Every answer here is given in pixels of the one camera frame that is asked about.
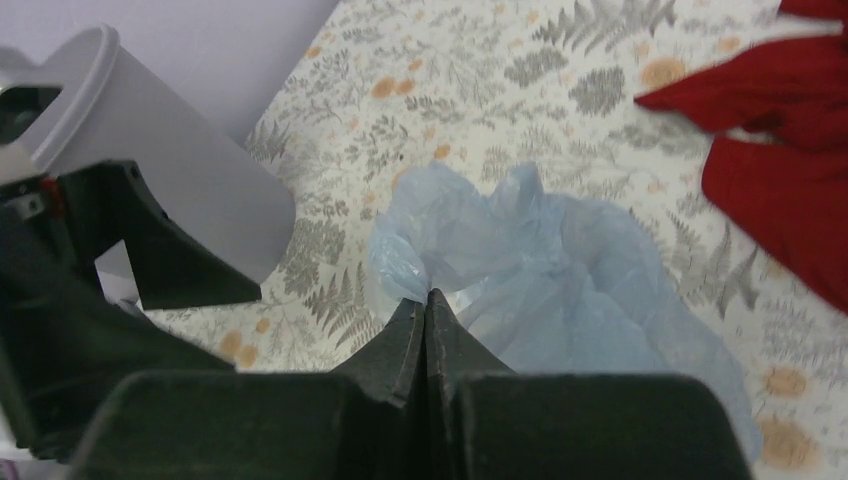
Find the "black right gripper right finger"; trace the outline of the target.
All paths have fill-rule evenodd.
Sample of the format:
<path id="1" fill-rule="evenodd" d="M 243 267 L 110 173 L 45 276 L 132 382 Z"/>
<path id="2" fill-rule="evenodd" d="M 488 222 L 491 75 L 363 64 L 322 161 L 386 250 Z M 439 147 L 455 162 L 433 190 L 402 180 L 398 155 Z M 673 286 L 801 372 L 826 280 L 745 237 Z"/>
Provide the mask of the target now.
<path id="1" fill-rule="evenodd" d="M 748 479 L 715 395 L 676 374 L 518 374 L 461 327 L 423 313 L 437 479 Z"/>

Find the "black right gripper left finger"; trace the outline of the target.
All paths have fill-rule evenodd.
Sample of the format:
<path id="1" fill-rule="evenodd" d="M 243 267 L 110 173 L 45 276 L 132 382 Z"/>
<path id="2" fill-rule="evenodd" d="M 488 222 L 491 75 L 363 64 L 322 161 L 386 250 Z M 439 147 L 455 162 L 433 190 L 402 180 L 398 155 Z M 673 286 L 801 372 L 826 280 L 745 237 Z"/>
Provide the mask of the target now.
<path id="1" fill-rule="evenodd" d="M 420 479 L 423 308 L 329 372 L 146 371 L 99 409 L 73 479 Z"/>

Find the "light blue plastic trash bag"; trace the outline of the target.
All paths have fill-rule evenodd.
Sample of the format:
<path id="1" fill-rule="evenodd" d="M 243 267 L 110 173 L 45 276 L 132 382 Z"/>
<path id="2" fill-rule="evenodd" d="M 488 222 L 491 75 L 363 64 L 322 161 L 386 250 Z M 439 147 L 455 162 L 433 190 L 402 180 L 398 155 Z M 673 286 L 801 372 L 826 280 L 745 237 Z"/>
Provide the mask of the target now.
<path id="1" fill-rule="evenodd" d="M 411 169 L 376 219 L 368 265 L 378 306 L 439 289 L 516 371 L 696 378 L 745 457 L 760 455 L 741 366 L 677 294 L 653 238 L 614 204 L 547 192 L 532 163 L 487 195 L 441 163 Z"/>

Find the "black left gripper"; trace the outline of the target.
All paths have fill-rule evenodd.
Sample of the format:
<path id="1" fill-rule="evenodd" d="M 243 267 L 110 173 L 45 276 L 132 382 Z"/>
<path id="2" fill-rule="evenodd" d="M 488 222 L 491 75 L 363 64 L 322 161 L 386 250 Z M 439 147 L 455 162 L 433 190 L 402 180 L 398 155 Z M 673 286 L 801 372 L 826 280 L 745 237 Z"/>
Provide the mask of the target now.
<path id="1" fill-rule="evenodd" d="M 232 365 L 108 301 L 95 261 L 122 242 L 142 305 L 257 301 L 258 283 L 170 219 L 136 162 L 106 160 L 1 190 L 1 409 L 14 445 L 66 461 L 105 399 L 148 370 Z"/>

